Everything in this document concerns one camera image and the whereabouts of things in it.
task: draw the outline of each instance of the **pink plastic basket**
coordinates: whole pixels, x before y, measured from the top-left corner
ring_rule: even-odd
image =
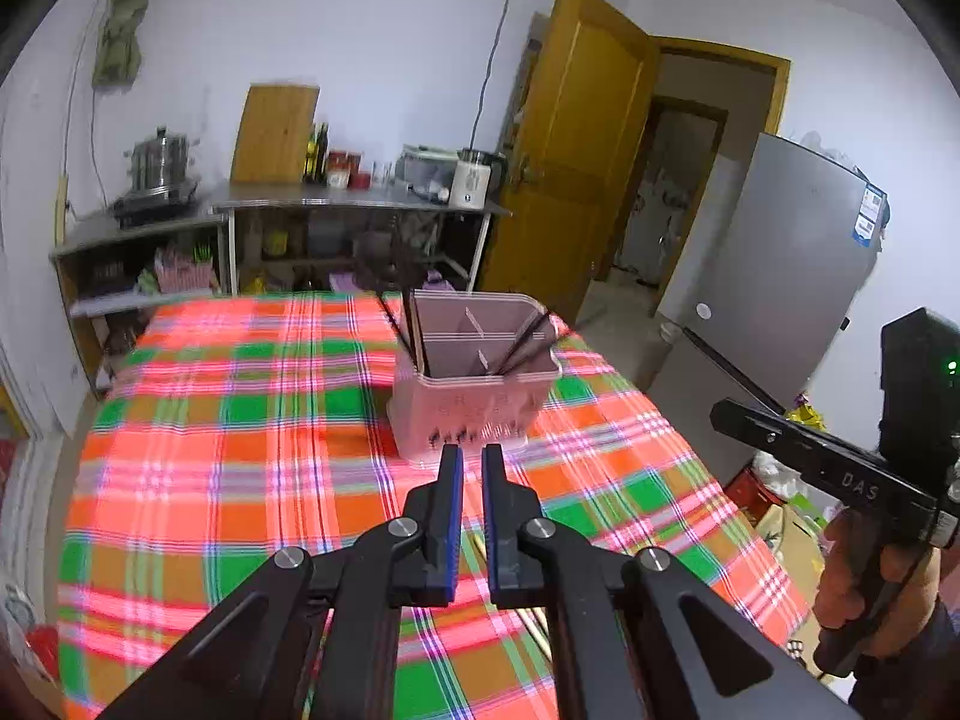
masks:
[[[208,288],[210,278],[213,276],[213,262],[176,266],[155,263],[154,271],[157,274],[160,291],[165,295],[172,295]]]
[[[557,358],[549,349],[509,376],[488,372],[544,308],[526,295],[501,293],[424,290],[414,293],[414,300],[432,375],[416,372],[397,346],[387,414],[400,456],[426,467],[438,463],[445,443],[469,451],[491,442],[525,442],[527,427],[560,377]],[[556,336],[553,324],[546,322],[512,360]]]

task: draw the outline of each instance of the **silver refrigerator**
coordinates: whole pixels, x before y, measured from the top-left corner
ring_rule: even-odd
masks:
[[[760,135],[717,255],[647,394],[721,485],[754,450],[719,435],[713,404],[781,412],[845,326],[877,259],[886,196],[803,146]]]

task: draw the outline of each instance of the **human hand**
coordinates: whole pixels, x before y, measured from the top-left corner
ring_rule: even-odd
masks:
[[[834,543],[827,555],[817,598],[813,603],[813,613],[822,628],[840,628],[863,613],[863,596],[856,590],[856,579],[848,559],[851,525],[853,517],[847,509],[824,530],[824,537]],[[880,574],[883,579],[903,581],[916,555],[913,547],[884,547],[880,553]],[[889,658],[904,649],[933,615],[939,587],[940,551],[932,549],[887,611],[880,628],[867,642],[863,653],[874,658]]]

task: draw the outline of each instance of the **chopstick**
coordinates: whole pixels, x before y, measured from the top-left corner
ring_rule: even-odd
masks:
[[[560,335],[557,336],[557,338],[554,338],[553,341],[545,341],[544,343],[541,343],[539,346],[535,346],[532,351],[527,352],[527,354],[521,357],[520,360],[517,360],[516,362],[514,362],[513,365],[510,365],[510,367],[508,367],[507,370],[501,371],[500,376],[509,376],[512,372],[517,370],[517,368],[519,368],[521,365],[524,365],[525,362],[530,362],[531,360],[534,359],[534,357],[544,353],[547,349],[551,348],[552,346],[556,346],[558,343],[560,343],[560,341],[566,341],[574,333],[579,333],[581,330],[586,329],[587,327],[589,327],[589,325],[592,325],[594,322],[596,322],[597,319],[600,319],[600,317],[603,317],[603,315],[606,314],[606,312],[607,312],[607,309],[601,309],[589,319],[585,319],[583,322],[578,322],[573,327],[566,329],[565,331],[563,331],[563,333],[560,333]]]
[[[414,348],[416,352],[419,353],[421,357],[421,372],[424,376],[430,376],[430,361],[426,357],[426,341],[424,341],[424,326],[421,325],[419,320],[419,308],[416,306],[416,295],[413,291],[410,292],[410,319],[413,324],[414,338],[416,345]]]
[[[501,375],[501,373],[503,372],[504,365],[507,365],[507,362],[510,362],[510,357],[517,354],[517,352],[520,351],[520,348],[525,343],[527,343],[529,338],[533,336],[533,334],[536,333],[536,331],[538,331],[539,328],[541,328],[542,324],[544,324],[544,322],[546,322],[547,319],[550,319],[550,314],[553,314],[553,312],[550,311],[550,309],[546,309],[542,314],[539,315],[539,317],[537,317],[532,322],[527,324],[527,326],[523,329],[523,332],[520,333],[520,336],[517,336],[517,339],[510,344],[510,348],[507,350],[507,353],[503,356],[503,359],[500,361],[500,364],[493,369],[494,376]]]
[[[473,539],[473,545],[483,556],[484,562],[487,562],[487,545],[481,533],[471,533],[470,537]],[[539,651],[552,664],[553,653],[550,651],[549,628],[546,625],[544,610],[542,608],[519,608],[515,611],[520,615],[523,627],[533,637]]]
[[[390,310],[390,306],[387,305],[386,301],[383,299],[383,293],[376,293],[377,302],[380,304],[380,309],[384,314],[387,314],[387,321],[390,322],[390,327],[394,329],[394,334],[397,336],[397,341],[400,341],[400,345],[403,346],[407,354],[410,355],[410,359],[413,361],[414,366],[416,366],[416,355],[414,350],[410,348],[410,343],[403,336],[400,326],[397,324],[397,318],[394,317],[394,312]]]
[[[414,351],[414,367],[416,372],[424,376],[430,375],[430,362],[426,359],[426,345],[424,334],[419,324],[419,312],[416,310],[416,298],[413,291],[405,289],[402,292],[403,317],[407,322],[407,332],[410,335],[410,346]]]

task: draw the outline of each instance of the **cutting board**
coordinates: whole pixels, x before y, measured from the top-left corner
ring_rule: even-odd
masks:
[[[251,84],[230,180],[295,184],[304,179],[306,145],[320,88]]]

